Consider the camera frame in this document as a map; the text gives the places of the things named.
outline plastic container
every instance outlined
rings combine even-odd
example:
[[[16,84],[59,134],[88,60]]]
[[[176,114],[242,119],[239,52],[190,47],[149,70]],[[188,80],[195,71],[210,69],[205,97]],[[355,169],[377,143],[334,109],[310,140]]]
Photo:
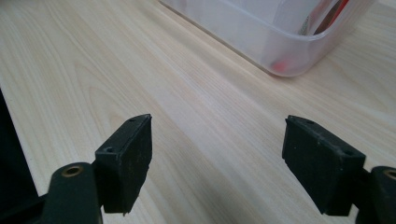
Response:
[[[306,72],[350,32],[374,0],[349,0],[335,21],[317,35],[299,34],[322,1],[161,0],[268,72],[292,77]],[[323,20],[326,7],[318,17]]]

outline wood grain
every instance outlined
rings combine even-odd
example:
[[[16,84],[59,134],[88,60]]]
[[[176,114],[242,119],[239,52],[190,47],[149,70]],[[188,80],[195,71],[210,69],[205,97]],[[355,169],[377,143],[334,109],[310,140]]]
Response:
[[[354,223],[281,159],[288,114],[396,166],[396,8],[375,3],[307,74],[265,74],[156,0],[1,0],[0,85],[39,194],[128,118],[153,116],[130,215],[105,223]]]

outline translucent plastic bin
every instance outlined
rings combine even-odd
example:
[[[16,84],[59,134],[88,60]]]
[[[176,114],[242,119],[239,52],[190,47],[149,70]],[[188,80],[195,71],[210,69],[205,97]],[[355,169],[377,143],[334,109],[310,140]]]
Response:
[[[374,0],[349,0],[333,24],[299,35],[321,0],[161,0],[268,72],[306,72],[351,30]]]

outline table surface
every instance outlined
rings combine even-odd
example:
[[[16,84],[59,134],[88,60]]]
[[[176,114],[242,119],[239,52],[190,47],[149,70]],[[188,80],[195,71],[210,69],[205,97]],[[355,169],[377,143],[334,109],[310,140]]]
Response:
[[[312,119],[396,166],[396,3],[380,1],[308,73],[281,78],[157,0],[0,1],[0,85],[39,194],[128,118],[153,160],[131,214],[105,223],[354,223],[322,216],[281,158]]]

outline clear storage box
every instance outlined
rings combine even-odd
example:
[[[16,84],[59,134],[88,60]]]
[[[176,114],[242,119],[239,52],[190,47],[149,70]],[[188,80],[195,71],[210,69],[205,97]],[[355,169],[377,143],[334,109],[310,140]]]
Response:
[[[332,25],[315,34],[338,0],[161,1],[258,66],[283,77],[306,72],[374,2],[347,1]]]

